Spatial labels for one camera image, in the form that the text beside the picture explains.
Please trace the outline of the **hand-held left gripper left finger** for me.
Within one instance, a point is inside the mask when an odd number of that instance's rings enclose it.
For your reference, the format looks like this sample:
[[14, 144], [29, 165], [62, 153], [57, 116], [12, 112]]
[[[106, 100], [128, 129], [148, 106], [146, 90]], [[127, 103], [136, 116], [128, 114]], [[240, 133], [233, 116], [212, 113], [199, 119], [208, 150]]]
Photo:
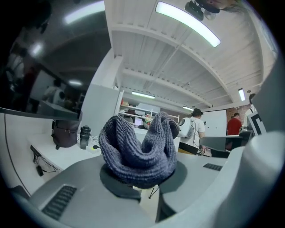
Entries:
[[64, 226], [153, 226], [137, 200], [116, 197], [104, 187], [99, 175], [104, 164], [97, 156], [71, 165], [37, 189], [29, 202], [42, 212], [60, 190], [72, 188], [65, 209], [55, 216]]

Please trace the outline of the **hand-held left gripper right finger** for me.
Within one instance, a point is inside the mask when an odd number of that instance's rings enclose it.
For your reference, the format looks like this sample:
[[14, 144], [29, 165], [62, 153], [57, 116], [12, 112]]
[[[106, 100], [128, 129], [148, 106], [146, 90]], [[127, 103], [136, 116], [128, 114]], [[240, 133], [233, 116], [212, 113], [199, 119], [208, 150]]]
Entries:
[[160, 222], [191, 206], [210, 187], [219, 170], [206, 164], [223, 166], [226, 159], [177, 153], [173, 174], [159, 184], [159, 202], [156, 222]]

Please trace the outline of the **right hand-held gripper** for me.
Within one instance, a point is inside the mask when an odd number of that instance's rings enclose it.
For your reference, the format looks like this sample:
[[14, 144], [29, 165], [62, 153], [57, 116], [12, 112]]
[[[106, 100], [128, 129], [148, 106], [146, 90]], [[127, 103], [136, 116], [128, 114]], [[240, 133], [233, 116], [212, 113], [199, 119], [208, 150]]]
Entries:
[[248, 116], [254, 134], [285, 130], [285, 59], [278, 57], [260, 91], [252, 99], [256, 111]]

